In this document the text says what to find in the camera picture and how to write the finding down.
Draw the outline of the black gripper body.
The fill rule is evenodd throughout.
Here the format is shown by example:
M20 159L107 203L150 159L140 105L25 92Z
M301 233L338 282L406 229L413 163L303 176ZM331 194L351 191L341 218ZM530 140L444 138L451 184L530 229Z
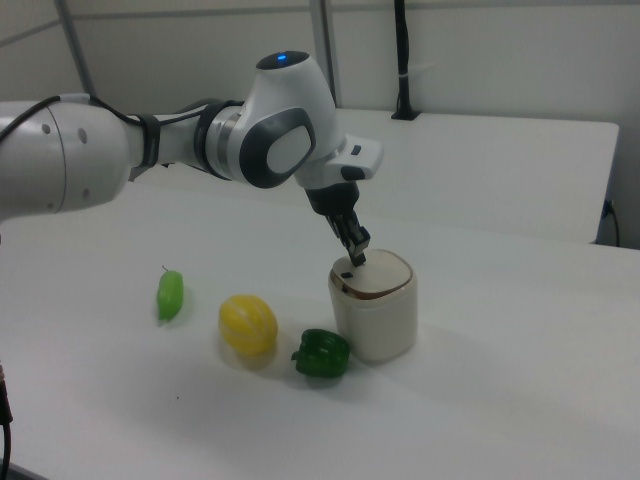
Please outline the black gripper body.
M313 211L323 216L333 229L358 223L354 208L359 199L359 188L355 182L308 189L305 193Z

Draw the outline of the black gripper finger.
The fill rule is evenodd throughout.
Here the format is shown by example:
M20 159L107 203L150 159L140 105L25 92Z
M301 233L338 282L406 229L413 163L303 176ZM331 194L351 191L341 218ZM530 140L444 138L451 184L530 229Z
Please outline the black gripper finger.
M350 217L346 214L328 215L327 221L331 226L335 236L340 239L345 249L350 249L352 245L350 234Z
M361 266L366 262L365 250L369 246L370 234L358 220L354 211L344 217L347 234L347 251L354 266Z

